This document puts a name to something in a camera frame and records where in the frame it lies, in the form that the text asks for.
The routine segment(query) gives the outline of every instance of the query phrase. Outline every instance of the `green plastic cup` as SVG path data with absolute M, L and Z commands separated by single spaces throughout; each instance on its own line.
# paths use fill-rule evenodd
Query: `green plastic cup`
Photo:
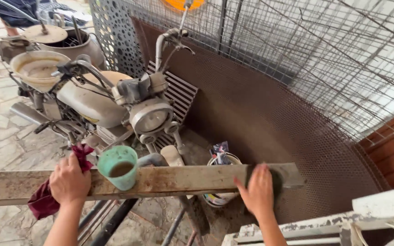
M 138 155 L 133 148 L 119 145 L 101 154 L 97 167 L 98 171 L 115 187 L 125 191 L 131 189 L 135 185 L 136 169 L 138 168 L 137 160 Z M 122 167 L 125 168 L 125 173 L 123 173 L 122 176 L 117 176 L 117 173 L 120 173 L 117 172 L 117 170 L 119 171 Z

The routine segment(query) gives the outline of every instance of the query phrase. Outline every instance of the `stone floor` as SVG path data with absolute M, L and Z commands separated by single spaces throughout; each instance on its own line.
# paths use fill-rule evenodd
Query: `stone floor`
M 88 5 L 85 3 L 75 0 L 59 0 L 59 2 L 76 10 L 89 12 Z M 0 21 L 0 37 L 6 34 Z M 0 61 L 0 171 L 52 169 L 64 156 L 65 153 L 61 152 L 59 147 L 65 143 L 51 131 L 34 134 L 32 131 L 36 126 L 9 111 L 12 104 L 27 102 L 24 98 L 18 97 L 17 90 L 16 84 L 8 78 L 8 71 Z M 207 150 L 197 145 L 193 145 L 192 150 L 196 163 L 206 163 L 210 157 Z M 221 245 L 224 234 L 236 232 L 241 224 L 250 223 L 249 219 L 240 219 L 241 202 L 239 201 L 229 204 L 224 210 L 212 209 L 202 204 L 211 223 L 211 234 L 205 236 L 206 246 Z M 94 202 L 87 202 L 84 214 L 93 205 Z M 117 207 L 113 208 L 105 221 L 112 216 Z M 174 197 L 139 200 L 108 245 L 160 245 L 179 211 L 180 204 Z M 54 219 L 55 216 L 50 216 L 36 221 L 27 206 L 0 207 L 0 246 L 40 246 Z M 100 229 L 101 227 L 93 232 L 92 237 Z M 191 232 L 189 221 L 185 216 L 170 245 L 186 245 Z

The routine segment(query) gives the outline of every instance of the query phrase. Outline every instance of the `motorcycle headlight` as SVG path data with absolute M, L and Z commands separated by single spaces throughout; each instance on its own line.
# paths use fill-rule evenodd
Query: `motorcycle headlight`
M 130 110 L 130 124 L 138 134 L 148 134 L 161 131 L 171 122 L 173 109 L 160 98 L 153 98 L 141 102 Z

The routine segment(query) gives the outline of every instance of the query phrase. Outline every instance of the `metal pot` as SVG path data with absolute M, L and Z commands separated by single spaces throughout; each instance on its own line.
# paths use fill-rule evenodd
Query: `metal pot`
M 79 44 L 73 28 L 65 29 L 68 37 L 61 42 L 42 44 L 39 43 L 41 50 L 54 51 L 66 55 L 71 60 L 75 60 L 78 55 L 86 54 L 91 57 L 92 64 L 100 70 L 107 70 L 106 60 L 101 51 L 101 48 L 91 39 L 90 35 L 83 30 L 80 30 L 83 44 Z

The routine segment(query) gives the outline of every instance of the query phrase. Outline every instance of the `metal lid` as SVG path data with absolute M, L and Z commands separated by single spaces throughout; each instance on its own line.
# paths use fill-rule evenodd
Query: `metal lid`
M 33 42 L 43 44 L 60 42 L 63 41 L 66 37 L 68 37 L 68 33 L 66 32 L 66 30 L 61 27 L 53 25 L 45 25 L 45 27 L 48 31 L 47 34 L 44 34 L 42 32 L 41 25 L 34 25 L 27 28 L 23 35 L 25 35 L 26 38 Z

